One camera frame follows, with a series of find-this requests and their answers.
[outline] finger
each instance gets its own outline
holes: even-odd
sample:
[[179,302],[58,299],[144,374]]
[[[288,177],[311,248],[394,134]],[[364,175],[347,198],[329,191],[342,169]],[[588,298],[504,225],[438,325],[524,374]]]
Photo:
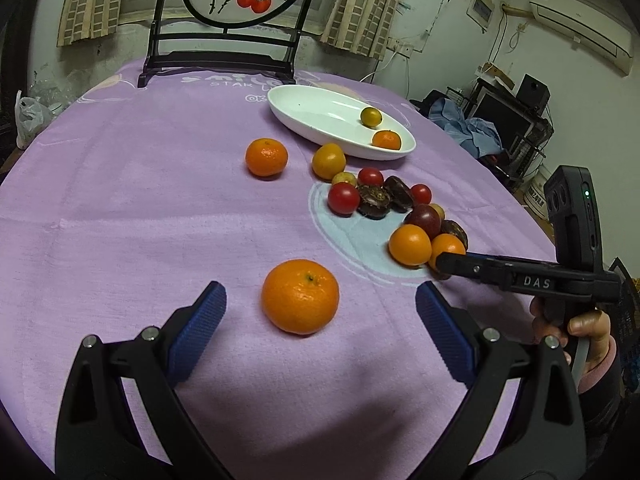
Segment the finger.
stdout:
[[529,305],[529,312],[534,317],[544,316],[544,306],[545,300],[536,296],[533,298],[533,300],[531,300],[531,304]]
[[537,342],[542,341],[548,335],[554,335],[564,347],[569,342],[569,336],[562,332],[557,326],[553,326],[544,317],[536,317],[531,322],[531,327]]
[[591,337],[592,340],[609,341],[611,321],[601,310],[590,310],[569,321],[569,334],[578,337]]

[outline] white dish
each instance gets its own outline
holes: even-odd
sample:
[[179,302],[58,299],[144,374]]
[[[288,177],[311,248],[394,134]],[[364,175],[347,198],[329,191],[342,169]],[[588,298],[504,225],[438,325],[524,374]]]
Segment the white dish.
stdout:
[[[369,105],[353,97],[315,86],[282,85],[269,90],[267,99],[274,115],[287,128],[316,144],[335,142],[347,155],[395,160],[415,149],[409,130],[384,112],[376,128],[364,126],[360,112]],[[400,150],[372,146],[371,139],[379,130],[396,132],[402,141]]]

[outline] white bucket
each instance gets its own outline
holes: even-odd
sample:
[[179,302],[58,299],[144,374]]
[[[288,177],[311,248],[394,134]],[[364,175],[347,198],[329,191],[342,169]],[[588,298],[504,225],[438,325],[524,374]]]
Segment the white bucket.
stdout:
[[529,182],[529,187],[524,192],[524,201],[532,211],[540,218],[549,220],[546,212],[545,182],[551,178],[551,172],[540,164],[538,172]]

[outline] silver bolt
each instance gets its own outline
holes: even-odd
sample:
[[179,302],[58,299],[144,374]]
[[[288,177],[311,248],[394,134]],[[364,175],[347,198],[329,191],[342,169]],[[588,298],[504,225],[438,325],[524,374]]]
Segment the silver bolt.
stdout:
[[496,341],[498,341],[498,339],[500,339],[500,332],[498,332],[495,328],[485,328],[482,331],[482,336],[484,336],[487,341],[495,343]]
[[157,326],[148,326],[142,331],[142,339],[145,341],[153,341],[158,337],[159,333],[160,331]]
[[545,337],[545,345],[547,345],[549,348],[558,348],[560,346],[560,342],[558,341],[558,338],[554,335],[548,335]]
[[85,348],[91,348],[97,342],[98,338],[95,335],[91,334],[82,339],[82,346],[84,346]]

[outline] blue textured pad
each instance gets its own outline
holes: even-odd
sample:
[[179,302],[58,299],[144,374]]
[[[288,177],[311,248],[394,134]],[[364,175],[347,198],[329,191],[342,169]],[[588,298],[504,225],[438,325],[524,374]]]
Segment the blue textured pad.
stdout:
[[471,388],[476,379],[474,351],[449,315],[451,307],[443,304],[435,286],[429,282],[418,287],[415,307],[451,377]]
[[169,348],[166,368],[169,386],[175,388],[177,383],[189,378],[225,312],[226,290],[218,284],[207,294]]

